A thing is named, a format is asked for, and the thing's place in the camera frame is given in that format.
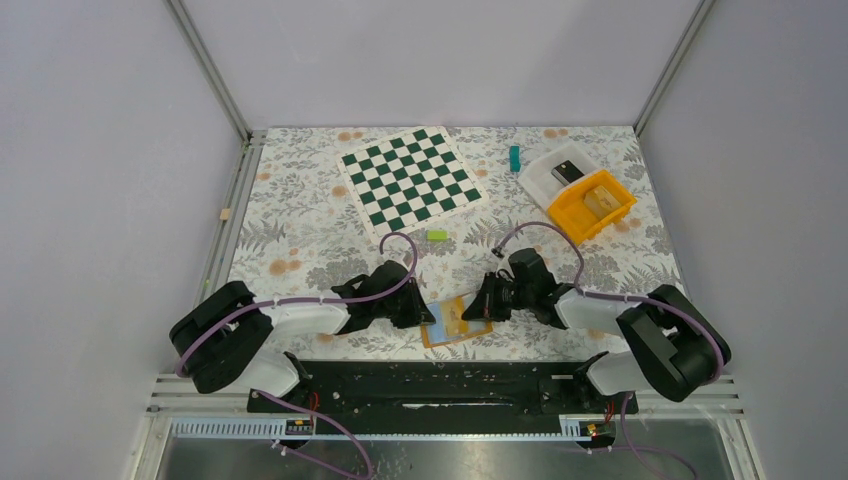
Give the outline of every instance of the lime green object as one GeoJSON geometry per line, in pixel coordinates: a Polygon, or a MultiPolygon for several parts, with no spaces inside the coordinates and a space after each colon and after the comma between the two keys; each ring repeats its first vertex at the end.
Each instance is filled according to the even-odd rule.
{"type": "Polygon", "coordinates": [[[428,230],[427,240],[431,242],[444,242],[448,239],[448,232],[444,230],[428,230]]]}

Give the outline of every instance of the plastic container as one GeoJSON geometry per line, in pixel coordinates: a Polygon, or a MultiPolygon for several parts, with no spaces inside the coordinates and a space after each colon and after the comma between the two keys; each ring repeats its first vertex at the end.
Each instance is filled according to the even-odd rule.
{"type": "Polygon", "coordinates": [[[518,177],[518,183],[578,245],[594,238],[604,227],[620,221],[636,203],[636,198],[611,173],[599,168],[586,152],[573,143],[531,162],[518,177]],[[564,186],[551,174],[551,170],[565,161],[570,161],[583,172],[583,177],[564,186]],[[586,194],[599,186],[606,188],[621,204],[603,218],[592,213],[583,202],[586,194]]]}

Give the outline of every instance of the checkerboard pattern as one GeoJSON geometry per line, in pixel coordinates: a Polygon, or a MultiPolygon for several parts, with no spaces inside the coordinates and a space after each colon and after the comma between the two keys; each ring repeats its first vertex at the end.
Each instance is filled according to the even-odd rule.
{"type": "Polygon", "coordinates": [[[339,169],[374,241],[488,199],[442,127],[419,127],[341,156],[339,169]]]}

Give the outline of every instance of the floral pattern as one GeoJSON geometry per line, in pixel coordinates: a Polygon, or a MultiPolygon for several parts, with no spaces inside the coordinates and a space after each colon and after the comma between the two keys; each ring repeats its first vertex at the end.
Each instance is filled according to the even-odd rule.
{"type": "MultiPolygon", "coordinates": [[[[317,294],[362,274],[386,259],[411,261],[401,239],[386,242],[385,255],[369,239],[336,166],[342,152],[403,128],[275,128],[268,131],[250,195],[230,280],[243,280],[259,298],[317,294]]],[[[516,225],[549,221],[509,171],[511,145],[527,165],[567,142],[576,142],[638,199],[623,221],[581,245],[583,283],[602,291],[642,293],[661,283],[680,285],[671,243],[662,223],[638,141],[630,127],[448,128],[489,192],[489,202],[440,220],[446,242],[412,232],[419,249],[416,276],[428,302],[474,292],[483,274],[497,267],[491,248],[516,225]]],[[[556,234],[527,228],[507,252],[533,247],[560,281],[577,271],[575,256],[556,234]]],[[[561,331],[525,312],[469,341],[425,348],[417,328],[397,330],[387,320],[343,336],[303,335],[266,348],[304,359],[394,360],[582,360],[601,350],[621,351],[624,342],[594,331],[561,331]]]]}

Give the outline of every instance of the gray wall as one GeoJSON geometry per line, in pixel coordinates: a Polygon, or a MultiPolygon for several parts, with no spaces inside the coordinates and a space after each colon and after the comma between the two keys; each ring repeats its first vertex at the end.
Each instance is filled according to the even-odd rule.
{"type": "Polygon", "coordinates": [[[186,0],[248,123],[632,124],[698,0],[186,0]]]}
{"type": "Polygon", "coordinates": [[[769,479],[846,478],[848,3],[720,1],[643,137],[769,479]]]}
{"type": "Polygon", "coordinates": [[[160,1],[0,7],[0,478],[114,480],[238,142],[160,1]]]}

